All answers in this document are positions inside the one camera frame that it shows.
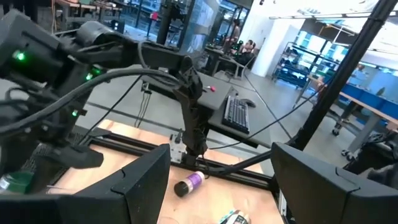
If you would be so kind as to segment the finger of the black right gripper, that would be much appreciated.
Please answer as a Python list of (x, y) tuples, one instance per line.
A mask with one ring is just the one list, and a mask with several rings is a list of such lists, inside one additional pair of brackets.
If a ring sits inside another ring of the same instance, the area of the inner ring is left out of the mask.
[(65, 167), (76, 169), (100, 167), (104, 159), (102, 153), (83, 145), (52, 149), (46, 158)]

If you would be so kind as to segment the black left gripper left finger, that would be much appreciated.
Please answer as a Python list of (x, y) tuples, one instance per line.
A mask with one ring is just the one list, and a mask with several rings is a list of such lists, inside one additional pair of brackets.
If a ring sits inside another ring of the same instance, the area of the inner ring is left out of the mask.
[(156, 224), (169, 170), (161, 144), (75, 194), (0, 195), (0, 224)]

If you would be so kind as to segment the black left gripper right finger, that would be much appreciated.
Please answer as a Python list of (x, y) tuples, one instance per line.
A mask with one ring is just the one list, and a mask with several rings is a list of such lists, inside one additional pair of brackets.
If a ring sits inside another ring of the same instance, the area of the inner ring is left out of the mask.
[(271, 162), (297, 224), (398, 224), (396, 189), (281, 142)]

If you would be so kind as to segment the purple label spice jar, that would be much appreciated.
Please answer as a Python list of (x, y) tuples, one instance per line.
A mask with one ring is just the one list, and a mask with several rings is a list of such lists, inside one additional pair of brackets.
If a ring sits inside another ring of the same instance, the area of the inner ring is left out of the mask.
[(174, 185), (175, 194), (182, 198), (201, 186), (205, 180), (205, 175), (201, 171), (196, 171)]

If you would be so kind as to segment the black office chair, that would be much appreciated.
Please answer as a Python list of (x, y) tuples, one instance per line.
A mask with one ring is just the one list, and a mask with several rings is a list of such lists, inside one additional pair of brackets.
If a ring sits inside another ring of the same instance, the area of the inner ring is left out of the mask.
[(343, 169), (398, 190), (398, 133), (372, 135)]

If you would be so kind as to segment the grey metal mounting plate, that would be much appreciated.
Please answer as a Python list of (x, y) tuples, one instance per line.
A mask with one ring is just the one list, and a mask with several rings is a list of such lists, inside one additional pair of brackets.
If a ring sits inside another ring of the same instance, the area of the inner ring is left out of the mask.
[(186, 146), (182, 142), (183, 130), (179, 129), (176, 134), (171, 134), (169, 139), (171, 161), (181, 163), (186, 153)]

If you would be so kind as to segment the dark grey desk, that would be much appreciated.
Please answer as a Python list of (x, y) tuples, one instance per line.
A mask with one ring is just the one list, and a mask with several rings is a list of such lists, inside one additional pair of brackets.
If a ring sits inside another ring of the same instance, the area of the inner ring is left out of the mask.
[(240, 100), (250, 99), (256, 104), (255, 108), (248, 107), (249, 134), (242, 133), (221, 123), (226, 105), (226, 99), (224, 100), (220, 109), (216, 110), (213, 113), (213, 116), (208, 120), (210, 129), (252, 147), (270, 147), (272, 143), (270, 134), (271, 129), (268, 127), (268, 125), (271, 124), (271, 120), (266, 116), (267, 107), (261, 101), (259, 96), (255, 93), (249, 96), (231, 96)]

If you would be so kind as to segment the wooden workbench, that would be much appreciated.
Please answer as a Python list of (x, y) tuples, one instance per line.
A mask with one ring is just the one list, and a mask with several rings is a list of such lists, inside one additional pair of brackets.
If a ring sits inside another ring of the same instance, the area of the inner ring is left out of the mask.
[(371, 115), (364, 125), (364, 128), (360, 130), (360, 132), (356, 135), (354, 141), (349, 145), (347, 150), (344, 150), (343, 155), (349, 157), (350, 159), (354, 157), (357, 150), (361, 148), (361, 146), (367, 141), (368, 137), (372, 133), (373, 129), (376, 127), (377, 123), (379, 123), (382, 119), (388, 120), (386, 128), (393, 133), (398, 133), (398, 119), (394, 119), (387, 114), (369, 106), (362, 101), (359, 101), (356, 98), (353, 98), (342, 91), (339, 92), (340, 96), (343, 96), (349, 99), (351, 102), (356, 103), (363, 108), (371, 111)]

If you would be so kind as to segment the teal patterned strip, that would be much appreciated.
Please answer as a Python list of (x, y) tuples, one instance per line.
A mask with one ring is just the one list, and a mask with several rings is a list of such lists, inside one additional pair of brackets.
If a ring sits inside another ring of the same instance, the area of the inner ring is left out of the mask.
[(222, 216), (218, 224), (226, 224), (228, 218), (234, 214), (234, 210), (230, 210), (226, 215)]

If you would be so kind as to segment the backlit keyboard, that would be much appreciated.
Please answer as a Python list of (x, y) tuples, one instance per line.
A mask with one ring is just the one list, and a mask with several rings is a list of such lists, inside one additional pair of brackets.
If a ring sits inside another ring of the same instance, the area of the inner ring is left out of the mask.
[(242, 133), (249, 134), (247, 103), (236, 97), (228, 96), (221, 123)]

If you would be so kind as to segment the person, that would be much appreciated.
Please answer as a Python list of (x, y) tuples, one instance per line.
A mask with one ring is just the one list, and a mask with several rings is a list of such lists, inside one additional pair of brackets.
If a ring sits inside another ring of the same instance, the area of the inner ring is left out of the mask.
[(255, 57), (255, 48), (256, 43), (253, 40), (248, 40), (234, 60), (241, 65), (247, 65)]
[(352, 72), (349, 80), (352, 85), (361, 86), (364, 84), (367, 78), (364, 68), (364, 65), (358, 64), (357, 68)]
[(240, 23), (241, 23), (241, 21), (239, 20), (239, 19), (234, 19), (233, 20), (233, 31), (232, 31), (232, 33), (231, 33), (231, 35), (230, 35), (230, 38), (229, 38), (229, 42), (231, 42), (231, 43), (234, 43), (234, 42), (236, 42), (238, 39), (239, 39), (239, 36), (240, 36)]

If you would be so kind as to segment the metal shelving rack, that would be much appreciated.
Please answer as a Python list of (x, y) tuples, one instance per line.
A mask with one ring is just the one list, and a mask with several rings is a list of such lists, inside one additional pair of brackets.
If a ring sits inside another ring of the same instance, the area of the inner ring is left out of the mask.
[(282, 80), (298, 88), (303, 88), (308, 76), (318, 68), (323, 55), (294, 42), (288, 42), (275, 66), (271, 79)]

